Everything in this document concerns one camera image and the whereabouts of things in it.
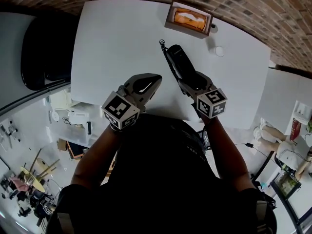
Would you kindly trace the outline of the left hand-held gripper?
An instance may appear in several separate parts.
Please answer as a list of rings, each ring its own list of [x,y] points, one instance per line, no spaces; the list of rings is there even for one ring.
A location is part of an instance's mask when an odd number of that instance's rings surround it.
[[[111,127],[121,131],[133,124],[144,111],[162,82],[162,76],[152,73],[130,77],[118,90],[112,91],[102,105],[104,116]]]

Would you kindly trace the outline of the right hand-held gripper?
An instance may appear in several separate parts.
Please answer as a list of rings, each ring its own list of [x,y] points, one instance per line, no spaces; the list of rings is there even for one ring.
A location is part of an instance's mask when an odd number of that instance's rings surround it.
[[[196,71],[196,85],[199,90],[191,88],[183,79],[178,80],[180,88],[191,97],[195,110],[212,119],[224,113],[226,109],[227,97],[220,88],[215,89],[212,80],[205,74]]]

